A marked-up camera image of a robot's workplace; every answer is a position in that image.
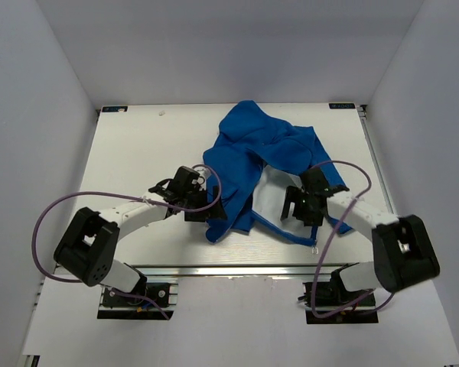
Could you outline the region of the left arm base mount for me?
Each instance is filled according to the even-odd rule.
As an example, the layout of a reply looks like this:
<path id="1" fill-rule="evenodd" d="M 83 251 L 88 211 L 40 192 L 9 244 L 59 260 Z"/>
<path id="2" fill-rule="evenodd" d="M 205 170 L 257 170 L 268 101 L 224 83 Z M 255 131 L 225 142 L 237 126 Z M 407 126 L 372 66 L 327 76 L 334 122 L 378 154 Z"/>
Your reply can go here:
<path id="1" fill-rule="evenodd" d="M 149 281 L 142 295 L 126 297 L 104 287 L 97 310 L 98 320 L 165 320 L 174 314 L 178 283 L 161 278 Z"/>

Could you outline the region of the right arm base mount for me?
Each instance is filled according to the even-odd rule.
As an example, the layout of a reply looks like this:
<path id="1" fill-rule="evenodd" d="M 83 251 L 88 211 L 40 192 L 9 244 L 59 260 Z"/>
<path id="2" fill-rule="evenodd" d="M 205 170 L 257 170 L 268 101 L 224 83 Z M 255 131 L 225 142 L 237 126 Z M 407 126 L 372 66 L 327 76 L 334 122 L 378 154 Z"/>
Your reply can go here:
<path id="1" fill-rule="evenodd" d="M 317 318 L 311 312 L 311 289 L 312 283 L 303 283 L 304 293 L 298 297 L 298 304 L 304 307 L 307 325 L 353 325 L 353 324 L 376 324 L 379 322 L 378 314 L 373 311 L 376 308 L 376 299 L 373 294 L 369 295 L 358 304 L 354 304 L 333 316 Z M 327 282 L 317 284 L 315 307 L 319 314 L 331 312 L 338 308 L 340 303 Z"/>

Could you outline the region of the blue zip-up jacket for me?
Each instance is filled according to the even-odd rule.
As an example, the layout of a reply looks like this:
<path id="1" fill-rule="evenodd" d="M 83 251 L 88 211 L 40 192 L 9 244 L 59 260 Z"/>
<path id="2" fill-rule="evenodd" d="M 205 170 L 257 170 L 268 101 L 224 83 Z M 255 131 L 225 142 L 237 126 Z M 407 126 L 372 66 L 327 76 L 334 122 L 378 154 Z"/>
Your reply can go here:
<path id="1" fill-rule="evenodd" d="M 329 161 L 312 127 L 271 117 L 252 100 L 238 102 L 219 124 L 213 147 L 203 153 L 205 165 L 216 171 L 207 185 L 222 186 L 227 215 L 225 220 L 208 220 L 207 240 L 216 243 L 231 229 L 247 233 L 258 222 L 289 242 L 315 245 L 317 227 L 304 227 L 297 220 L 286 226 L 280 215 L 292 178 L 315 164 L 322 165 L 331 185 L 344 183 Z"/>

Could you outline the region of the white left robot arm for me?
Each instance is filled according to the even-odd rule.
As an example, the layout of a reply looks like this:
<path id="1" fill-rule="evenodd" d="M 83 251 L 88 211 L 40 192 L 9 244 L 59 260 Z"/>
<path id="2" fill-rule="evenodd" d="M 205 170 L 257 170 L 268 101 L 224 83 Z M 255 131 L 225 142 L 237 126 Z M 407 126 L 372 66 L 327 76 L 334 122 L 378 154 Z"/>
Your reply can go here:
<path id="1" fill-rule="evenodd" d="M 118 243 L 133 232 L 178 213 L 187 222 L 225 219 L 222 182 L 204 164 L 181 166 L 174 177 L 161 180 L 141 196 L 124 196 L 119 206 L 94 211 L 79 209 L 54 252 L 54 260 L 88 287 L 102 285 L 128 304 L 146 296 L 147 278 L 116 260 Z"/>

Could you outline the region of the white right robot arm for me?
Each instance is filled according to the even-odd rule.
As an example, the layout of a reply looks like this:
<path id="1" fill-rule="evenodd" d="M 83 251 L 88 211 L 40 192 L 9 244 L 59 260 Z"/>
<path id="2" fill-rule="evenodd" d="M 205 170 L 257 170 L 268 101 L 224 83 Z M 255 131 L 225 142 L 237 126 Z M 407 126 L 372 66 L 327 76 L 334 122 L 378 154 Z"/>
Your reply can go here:
<path id="1" fill-rule="evenodd" d="M 338 304 L 349 304 L 358 291 L 382 288 L 396 293 L 440 274 L 440 265 L 421 218 L 397 216 L 361 200 L 344 185 L 332 186 L 319 168 L 300 175 L 301 187 L 286 189 L 281 218 L 289 214 L 306 226 L 324 219 L 344 218 L 344 223 L 370 240 L 373 260 L 345 265 L 331 275 L 330 295 Z"/>

